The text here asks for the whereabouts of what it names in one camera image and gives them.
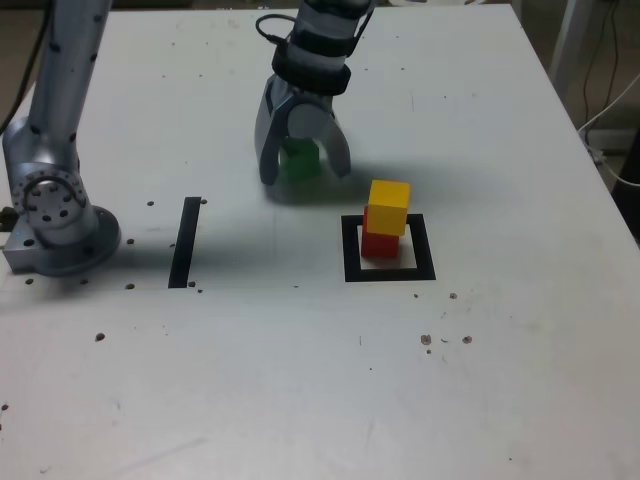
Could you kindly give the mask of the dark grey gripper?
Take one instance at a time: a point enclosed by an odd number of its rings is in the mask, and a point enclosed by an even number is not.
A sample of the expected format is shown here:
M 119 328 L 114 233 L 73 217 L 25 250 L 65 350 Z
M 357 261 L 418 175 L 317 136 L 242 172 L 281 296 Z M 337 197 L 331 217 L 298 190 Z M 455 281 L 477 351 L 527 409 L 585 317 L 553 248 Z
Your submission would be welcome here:
M 279 152 L 288 133 L 293 138 L 318 141 L 337 177 L 351 172 L 350 149 L 333 114 L 333 97 L 295 87 L 273 74 L 262 94 L 254 129 L 263 185 L 273 185 L 278 177 Z

